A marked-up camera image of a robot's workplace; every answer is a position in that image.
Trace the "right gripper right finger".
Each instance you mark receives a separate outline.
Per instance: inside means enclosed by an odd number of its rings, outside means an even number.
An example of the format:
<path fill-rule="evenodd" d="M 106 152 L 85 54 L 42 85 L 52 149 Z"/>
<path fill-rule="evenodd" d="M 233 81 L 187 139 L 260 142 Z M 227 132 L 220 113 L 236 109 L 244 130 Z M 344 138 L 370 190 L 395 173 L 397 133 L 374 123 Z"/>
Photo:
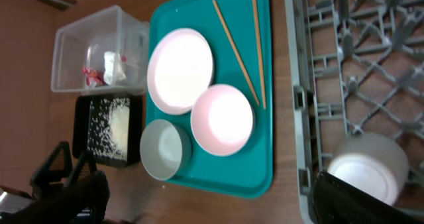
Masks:
<path fill-rule="evenodd" d="M 423 224 L 327 172 L 318 174 L 312 194 L 318 223 Z"/>

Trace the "white rice pile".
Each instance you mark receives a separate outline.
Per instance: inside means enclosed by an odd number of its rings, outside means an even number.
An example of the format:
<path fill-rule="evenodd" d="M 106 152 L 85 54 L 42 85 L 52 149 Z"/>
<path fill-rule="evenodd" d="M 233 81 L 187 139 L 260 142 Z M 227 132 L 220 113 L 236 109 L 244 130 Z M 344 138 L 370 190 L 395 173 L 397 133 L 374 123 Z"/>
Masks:
<path fill-rule="evenodd" d="M 89 111 L 87 149 L 102 158 L 127 161 L 130 99 L 96 97 Z"/>

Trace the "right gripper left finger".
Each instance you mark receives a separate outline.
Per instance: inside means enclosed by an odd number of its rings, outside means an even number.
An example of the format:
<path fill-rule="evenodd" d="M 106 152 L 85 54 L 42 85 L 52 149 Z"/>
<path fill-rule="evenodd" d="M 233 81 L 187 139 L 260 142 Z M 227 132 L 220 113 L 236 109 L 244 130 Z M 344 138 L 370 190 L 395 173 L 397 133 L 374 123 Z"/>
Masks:
<path fill-rule="evenodd" d="M 27 208 L 1 220 L 2 223 L 71 223 L 85 208 L 92 210 L 81 223 L 102 223 L 110 191 L 102 171 L 64 188 L 58 195 L 36 201 Z"/>

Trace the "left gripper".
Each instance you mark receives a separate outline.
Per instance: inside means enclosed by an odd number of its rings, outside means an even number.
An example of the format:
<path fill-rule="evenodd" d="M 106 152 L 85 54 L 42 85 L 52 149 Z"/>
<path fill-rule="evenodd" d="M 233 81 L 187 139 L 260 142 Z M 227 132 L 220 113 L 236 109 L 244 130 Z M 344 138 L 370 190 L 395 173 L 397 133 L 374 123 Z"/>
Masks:
<path fill-rule="evenodd" d="M 73 168 L 69 143 L 60 141 L 31 176 L 32 196 L 24 191 L 1 186 L 1 223 L 31 223 L 30 217 L 23 210 L 33 204 L 32 197 L 52 197 L 63 189 L 62 178 L 68 178 L 65 186 L 70 186 L 96 171 L 97 166 L 90 152 L 84 152 Z"/>

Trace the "white cup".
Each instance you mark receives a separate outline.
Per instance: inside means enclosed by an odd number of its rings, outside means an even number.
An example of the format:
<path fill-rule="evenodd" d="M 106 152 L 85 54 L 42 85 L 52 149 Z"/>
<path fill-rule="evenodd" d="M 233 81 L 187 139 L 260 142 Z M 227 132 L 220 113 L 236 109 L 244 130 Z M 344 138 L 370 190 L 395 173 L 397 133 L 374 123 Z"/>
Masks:
<path fill-rule="evenodd" d="M 392 139 L 378 133 L 362 133 L 340 143 L 327 172 L 393 205 L 407 182 L 409 160 Z"/>

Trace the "grey bowl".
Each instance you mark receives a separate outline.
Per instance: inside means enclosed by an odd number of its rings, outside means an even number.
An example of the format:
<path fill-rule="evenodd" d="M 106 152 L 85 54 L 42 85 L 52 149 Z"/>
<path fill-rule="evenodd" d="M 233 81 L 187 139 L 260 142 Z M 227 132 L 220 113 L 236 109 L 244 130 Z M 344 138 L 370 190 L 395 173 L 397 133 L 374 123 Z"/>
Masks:
<path fill-rule="evenodd" d="M 145 170 L 157 180 L 169 180 L 191 159 L 188 133 L 165 119 L 150 122 L 140 139 L 140 158 Z"/>

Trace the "red sauce packet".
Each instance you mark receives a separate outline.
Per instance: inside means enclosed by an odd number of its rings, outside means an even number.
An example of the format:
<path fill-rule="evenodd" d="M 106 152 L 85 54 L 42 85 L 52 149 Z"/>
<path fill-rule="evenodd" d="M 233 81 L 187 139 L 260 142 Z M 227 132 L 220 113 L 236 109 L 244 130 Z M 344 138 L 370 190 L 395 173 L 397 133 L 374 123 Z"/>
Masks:
<path fill-rule="evenodd" d="M 121 56 L 121 59 L 122 59 L 123 67 L 124 67 L 124 63 L 127 61 L 127 57 Z M 85 83 L 88 87 L 99 87 L 99 86 L 107 85 L 103 81 L 103 73 L 105 71 L 104 59 L 103 59 L 102 65 L 103 65 L 102 66 L 103 70 L 96 70 L 95 68 L 88 68 L 88 67 L 83 68 L 83 74 L 85 75 Z"/>

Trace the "white napkin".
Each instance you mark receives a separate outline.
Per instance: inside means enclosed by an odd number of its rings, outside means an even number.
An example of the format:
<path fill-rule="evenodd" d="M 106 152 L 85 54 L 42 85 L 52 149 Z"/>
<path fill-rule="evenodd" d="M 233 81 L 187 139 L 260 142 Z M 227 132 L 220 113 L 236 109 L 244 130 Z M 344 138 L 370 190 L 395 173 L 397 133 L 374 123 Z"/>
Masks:
<path fill-rule="evenodd" d="M 121 56 L 112 51 L 106 51 L 103 55 L 104 68 L 103 81 L 107 85 L 115 85 L 117 82 L 126 80 Z"/>

